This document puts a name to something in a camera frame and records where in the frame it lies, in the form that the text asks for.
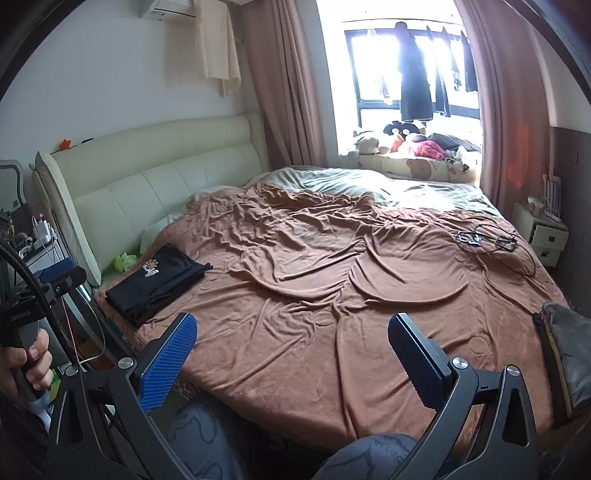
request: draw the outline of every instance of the logo on black clothes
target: logo on black clothes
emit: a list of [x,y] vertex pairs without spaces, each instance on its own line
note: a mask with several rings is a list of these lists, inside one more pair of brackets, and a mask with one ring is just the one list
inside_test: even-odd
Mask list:
[[150,259],[148,260],[144,266],[143,269],[146,271],[146,277],[151,277],[152,275],[156,275],[156,273],[158,273],[158,260],[155,259]]

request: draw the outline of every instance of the white nightstand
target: white nightstand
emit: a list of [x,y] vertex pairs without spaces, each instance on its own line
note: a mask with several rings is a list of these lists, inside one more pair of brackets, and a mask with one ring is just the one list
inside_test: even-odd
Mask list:
[[513,207],[513,226],[532,246],[542,265],[555,267],[569,238],[569,230],[562,222],[540,213],[535,217],[530,205],[516,203]]

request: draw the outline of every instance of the hand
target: hand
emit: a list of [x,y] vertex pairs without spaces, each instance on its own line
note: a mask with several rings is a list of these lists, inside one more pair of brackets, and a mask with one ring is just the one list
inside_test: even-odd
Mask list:
[[27,358],[34,362],[34,366],[27,372],[27,380],[35,390],[49,388],[53,380],[53,371],[50,369],[53,359],[47,351],[48,347],[49,335],[44,329],[40,329],[37,340],[27,351],[23,348],[0,348],[0,391],[7,399],[21,407],[27,404],[10,371],[11,368],[27,363]]

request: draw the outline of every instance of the window frame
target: window frame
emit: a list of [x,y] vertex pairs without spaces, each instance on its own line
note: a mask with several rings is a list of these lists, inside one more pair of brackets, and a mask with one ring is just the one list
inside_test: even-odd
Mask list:
[[[393,28],[376,28],[374,29],[378,35],[394,35]],[[413,30],[408,29],[408,31],[415,36],[419,37],[426,37],[428,36],[427,30]],[[441,32],[433,31],[433,37],[441,38]],[[359,90],[359,78],[357,75],[357,69],[355,66],[355,56],[353,55],[353,43],[352,39],[354,37],[363,37],[368,34],[368,29],[360,29],[360,30],[345,30],[345,39],[347,41],[347,50],[349,51],[349,61],[351,62],[351,71],[353,73],[353,86],[355,88],[355,98],[357,100],[357,121],[359,123],[359,127],[363,128],[361,125],[361,110],[377,110],[377,109],[388,109],[388,110],[400,110],[400,100],[393,100],[392,104],[386,103],[383,100],[362,100],[361,93]],[[453,40],[460,40],[461,37],[459,35],[452,35],[448,34],[450,38]],[[468,108],[465,106],[460,105],[452,105],[450,104],[451,114],[453,116],[463,116],[468,118],[475,118],[480,120],[480,109],[478,108]]]

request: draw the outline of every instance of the cream leather headboard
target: cream leather headboard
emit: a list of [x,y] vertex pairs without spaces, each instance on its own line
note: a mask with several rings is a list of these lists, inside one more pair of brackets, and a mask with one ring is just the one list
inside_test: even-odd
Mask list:
[[105,135],[54,155],[34,179],[93,286],[116,255],[197,190],[241,187],[270,171],[258,114],[178,120]]

